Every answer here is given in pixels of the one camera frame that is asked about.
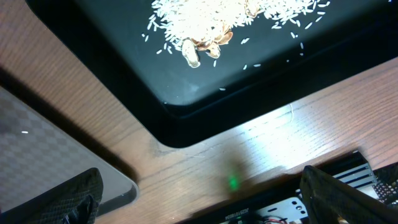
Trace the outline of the rice food scraps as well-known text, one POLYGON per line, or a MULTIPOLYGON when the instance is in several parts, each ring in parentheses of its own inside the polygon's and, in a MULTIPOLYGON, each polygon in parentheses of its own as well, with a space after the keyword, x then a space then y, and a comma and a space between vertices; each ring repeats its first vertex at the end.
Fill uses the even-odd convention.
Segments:
POLYGON ((328 5, 322 0, 153 0, 147 27, 164 30, 164 50, 179 51, 190 67, 197 68, 199 51, 218 59, 233 28, 251 25, 260 14, 274 21, 273 29, 281 29, 287 22, 299 25, 297 16, 328 5))

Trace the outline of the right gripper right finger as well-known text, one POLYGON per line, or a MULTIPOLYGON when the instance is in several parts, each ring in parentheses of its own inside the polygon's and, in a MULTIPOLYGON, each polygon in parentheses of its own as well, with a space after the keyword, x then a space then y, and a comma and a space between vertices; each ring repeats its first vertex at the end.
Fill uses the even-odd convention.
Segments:
POLYGON ((397 224, 397 210, 313 166, 305 166, 300 181, 310 223, 397 224))

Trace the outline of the brown serving tray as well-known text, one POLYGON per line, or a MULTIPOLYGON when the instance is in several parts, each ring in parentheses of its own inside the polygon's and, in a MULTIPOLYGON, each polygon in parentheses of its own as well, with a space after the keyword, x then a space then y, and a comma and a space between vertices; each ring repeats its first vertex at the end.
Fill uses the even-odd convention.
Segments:
POLYGON ((17 207, 67 180, 97 168, 103 180, 99 215, 139 198, 137 184, 1 89, 1 211, 17 207))

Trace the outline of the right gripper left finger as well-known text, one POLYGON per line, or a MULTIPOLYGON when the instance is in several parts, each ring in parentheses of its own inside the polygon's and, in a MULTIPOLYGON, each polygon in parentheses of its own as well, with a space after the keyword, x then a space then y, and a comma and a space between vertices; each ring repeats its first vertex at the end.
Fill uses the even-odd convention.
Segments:
POLYGON ((103 194, 97 168, 90 168, 47 192, 1 214, 5 223, 76 223, 96 220, 103 194))

